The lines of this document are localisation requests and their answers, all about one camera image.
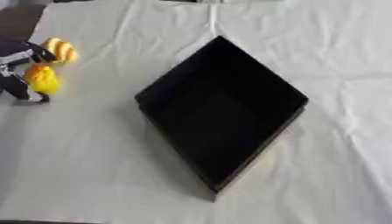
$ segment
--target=yellow toy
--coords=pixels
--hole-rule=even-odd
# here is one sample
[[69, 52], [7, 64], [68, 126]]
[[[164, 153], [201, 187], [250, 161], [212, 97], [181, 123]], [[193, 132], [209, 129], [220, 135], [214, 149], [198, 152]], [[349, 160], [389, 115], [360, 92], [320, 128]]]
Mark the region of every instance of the yellow toy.
[[24, 74], [24, 79], [32, 90], [47, 95], [56, 93], [60, 85], [55, 72], [49, 66], [43, 64], [36, 64], [28, 68]]
[[42, 46], [57, 58], [53, 63], [71, 63], [78, 59], [74, 47], [60, 38], [49, 38]]

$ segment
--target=black object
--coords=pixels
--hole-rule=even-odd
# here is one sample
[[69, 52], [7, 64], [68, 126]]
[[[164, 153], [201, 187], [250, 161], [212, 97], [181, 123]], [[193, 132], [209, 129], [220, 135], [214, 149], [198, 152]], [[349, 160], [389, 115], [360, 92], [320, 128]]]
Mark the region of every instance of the black object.
[[308, 101], [223, 37], [174, 67], [136, 100], [214, 193], [259, 155]]
[[29, 63], [30, 60], [36, 63], [51, 62], [56, 60], [56, 56], [42, 46], [27, 41], [0, 40], [0, 93], [5, 90], [24, 102], [49, 102], [48, 95], [30, 90], [14, 72], [15, 66]]

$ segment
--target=white surface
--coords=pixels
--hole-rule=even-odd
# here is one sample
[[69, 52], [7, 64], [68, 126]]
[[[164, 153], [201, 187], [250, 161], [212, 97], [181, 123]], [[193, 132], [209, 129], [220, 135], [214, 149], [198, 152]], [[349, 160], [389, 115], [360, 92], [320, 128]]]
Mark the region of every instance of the white surface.
[[[389, 0], [50, 5], [32, 41], [61, 37], [81, 59], [59, 69], [66, 86], [48, 106], [0, 98], [0, 217], [390, 223], [391, 8]], [[311, 101], [213, 204], [133, 96], [220, 34]]]

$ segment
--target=open box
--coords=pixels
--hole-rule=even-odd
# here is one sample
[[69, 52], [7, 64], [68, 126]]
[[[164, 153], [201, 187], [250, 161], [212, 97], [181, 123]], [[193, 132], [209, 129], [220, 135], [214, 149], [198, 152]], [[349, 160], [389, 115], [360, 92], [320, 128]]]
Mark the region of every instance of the open box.
[[174, 67], [136, 100], [214, 195], [239, 176], [308, 102], [223, 37]]

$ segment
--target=striped ball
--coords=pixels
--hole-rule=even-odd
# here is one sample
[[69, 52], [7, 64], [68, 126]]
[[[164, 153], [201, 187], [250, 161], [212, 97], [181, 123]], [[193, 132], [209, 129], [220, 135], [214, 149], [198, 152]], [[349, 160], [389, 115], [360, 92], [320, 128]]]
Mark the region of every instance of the striped ball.
[[54, 63], [70, 63], [78, 59], [74, 47], [60, 38], [49, 38], [42, 46], [56, 56], [57, 61]]

